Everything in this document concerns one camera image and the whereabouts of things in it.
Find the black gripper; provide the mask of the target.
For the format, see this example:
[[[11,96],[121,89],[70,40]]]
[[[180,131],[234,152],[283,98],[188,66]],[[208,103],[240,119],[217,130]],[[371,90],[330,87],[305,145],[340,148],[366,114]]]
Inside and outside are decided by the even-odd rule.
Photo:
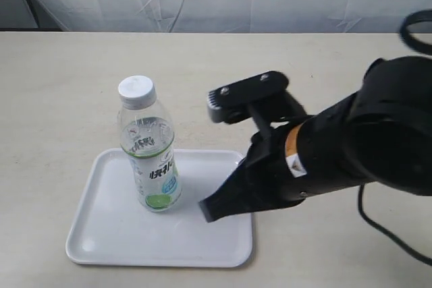
[[[198,203],[208,223],[237,214],[292,208],[306,200],[286,162],[287,138],[301,125],[273,128],[270,138],[260,131],[251,137],[246,163],[240,163],[213,194]]]

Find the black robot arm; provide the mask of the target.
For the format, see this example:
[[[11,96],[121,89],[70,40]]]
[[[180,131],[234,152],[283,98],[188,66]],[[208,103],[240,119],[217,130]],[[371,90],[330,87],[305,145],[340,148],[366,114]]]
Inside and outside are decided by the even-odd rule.
[[[209,93],[213,122],[252,119],[258,131],[235,171],[200,202],[208,222],[370,182],[431,195],[430,59],[378,59],[359,90],[316,115],[288,84],[268,71]]]

